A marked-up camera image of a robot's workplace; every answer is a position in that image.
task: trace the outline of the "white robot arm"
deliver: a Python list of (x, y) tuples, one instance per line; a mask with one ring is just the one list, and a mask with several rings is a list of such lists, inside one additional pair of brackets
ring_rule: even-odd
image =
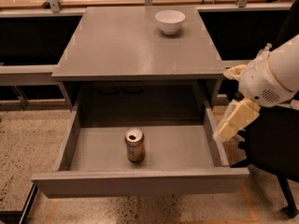
[(239, 91), (260, 106), (279, 105), (299, 91), (299, 35), (274, 51), (269, 46), (241, 71)]
[(214, 139), (225, 142), (259, 117), (261, 106), (272, 107), (288, 103), (299, 110), (299, 102), (292, 100), (299, 91), (299, 35), (277, 49), (267, 45), (247, 65), (239, 65), (224, 72), (239, 81), (244, 95), (240, 102), (233, 100), (225, 111)]

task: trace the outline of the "speckled floor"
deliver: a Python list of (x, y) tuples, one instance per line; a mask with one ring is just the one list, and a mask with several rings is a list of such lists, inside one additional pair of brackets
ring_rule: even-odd
[[(220, 114), (223, 107), (215, 108)], [(20, 210), (33, 173), (50, 171), (64, 137), (67, 109), (25, 111), (0, 105), (0, 211)], [(232, 162), (243, 153), (225, 148)], [(38, 192), (27, 223), (299, 223), (280, 209), (286, 205), (276, 178), (250, 166), (250, 176), (235, 193), (159, 197), (50, 200)], [(291, 182), (299, 206), (299, 184)]]

